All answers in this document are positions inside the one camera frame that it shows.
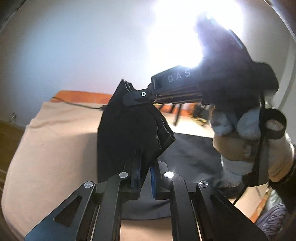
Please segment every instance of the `wooden floor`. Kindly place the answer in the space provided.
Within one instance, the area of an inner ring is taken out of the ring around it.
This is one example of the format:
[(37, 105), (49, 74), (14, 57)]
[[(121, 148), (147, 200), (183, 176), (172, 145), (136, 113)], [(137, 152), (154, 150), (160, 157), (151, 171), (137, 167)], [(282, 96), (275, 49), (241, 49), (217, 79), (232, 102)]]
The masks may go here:
[[(7, 172), (9, 164), (13, 155), (20, 143), (24, 134), (24, 130), (16, 128), (12, 125), (0, 122), (0, 169)], [(3, 190), (4, 184), (2, 180), (5, 179), (5, 173), (0, 171), (0, 187)], [(0, 202), (2, 198), (2, 191), (0, 190)], [(0, 207), (0, 240), (16, 241), (17, 239), (10, 232), (7, 227), (2, 209)]]

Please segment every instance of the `black cable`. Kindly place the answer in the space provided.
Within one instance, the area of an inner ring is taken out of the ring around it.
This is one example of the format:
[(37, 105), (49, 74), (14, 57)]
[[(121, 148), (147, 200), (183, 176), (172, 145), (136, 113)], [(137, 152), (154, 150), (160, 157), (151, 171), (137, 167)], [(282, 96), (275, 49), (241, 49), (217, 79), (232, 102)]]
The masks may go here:
[(242, 191), (237, 196), (237, 198), (234, 200), (233, 205), (235, 205), (237, 203), (237, 201), (242, 197), (242, 195), (244, 194), (244, 192), (246, 191), (246, 189), (247, 189), (247, 186), (245, 185), (244, 188), (242, 189)]
[(103, 105), (103, 106), (101, 106), (101, 107), (92, 107), (92, 106), (88, 106), (88, 105), (72, 103), (72, 102), (69, 102), (69, 101), (63, 100), (63, 99), (61, 99), (61, 98), (59, 98), (59, 97), (55, 97), (55, 96), (52, 97), (51, 99), (57, 99), (57, 100), (60, 100), (60, 101), (62, 101), (62, 102), (64, 102), (64, 103), (66, 103), (66, 104), (75, 105), (75, 106), (80, 106), (80, 107), (85, 107), (85, 108), (89, 108), (89, 109), (95, 109), (95, 110), (104, 110), (105, 107), (107, 106), (107, 105)]

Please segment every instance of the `silver screw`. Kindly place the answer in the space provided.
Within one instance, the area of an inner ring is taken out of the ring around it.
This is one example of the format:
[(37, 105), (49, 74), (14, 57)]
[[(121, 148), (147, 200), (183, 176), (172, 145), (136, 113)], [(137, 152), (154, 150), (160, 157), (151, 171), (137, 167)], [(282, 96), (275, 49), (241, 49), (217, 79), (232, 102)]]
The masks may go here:
[(119, 177), (120, 178), (126, 178), (128, 176), (128, 173), (127, 172), (121, 172), (119, 173)]
[(199, 185), (200, 185), (202, 188), (206, 188), (206, 187), (209, 185), (209, 183), (208, 183), (207, 181), (200, 181), (200, 182), (199, 182)]
[(93, 182), (91, 182), (91, 181), (88, 181), (88, 182), (85, 182), (85, 183), (84, 183), (84, 187), (85, 187), (85, 188), (91, 188), (93, 185), (94, 185), (94, 184), (93, 184)]

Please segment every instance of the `folded black fabric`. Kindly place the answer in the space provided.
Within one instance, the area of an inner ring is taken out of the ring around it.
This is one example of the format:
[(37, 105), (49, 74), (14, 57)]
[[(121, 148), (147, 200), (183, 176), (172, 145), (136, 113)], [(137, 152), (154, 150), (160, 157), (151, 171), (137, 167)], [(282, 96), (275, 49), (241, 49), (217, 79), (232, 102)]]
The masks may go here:
[(98, 128), (98, 181), (107, 181), (122, 172), (125, 163), (132, 162), (141, 152), (142, 183), (152, 161), (156, 160), (175, 137), (166, 119), (151, 103), (126, 107), (125, 93), (135, 91), (122, 80), (105, 108)]

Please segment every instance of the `black cloth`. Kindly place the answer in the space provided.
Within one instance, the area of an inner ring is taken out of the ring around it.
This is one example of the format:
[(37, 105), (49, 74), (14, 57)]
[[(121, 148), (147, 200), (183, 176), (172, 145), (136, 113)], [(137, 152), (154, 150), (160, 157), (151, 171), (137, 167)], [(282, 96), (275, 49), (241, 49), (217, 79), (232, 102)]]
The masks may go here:
[[(218, 188), (222, 177), (220, 154), (213, 147), (212, 138), (174, 133), (176, 141), (158, 158), (165, 162), (169, 171), (186, 181), (208, 181)], [(244, 185), (218, 189), (225, 197), (236, 197)], [(149, 220), (170, 216), (167, 200), (156, 201), (152, 197), (151, 178), (147, 175), (138, 200), (123, 204), (122, 218)]]
[(102, 114), (97, 142), (99, 182), (122, 172), (140, 151), (143, 183), (151, 163), (175, 141), (166, 119), (153, 104), (123, 105), (122, 97), (132, 91), (132, 84), (122, 80)]

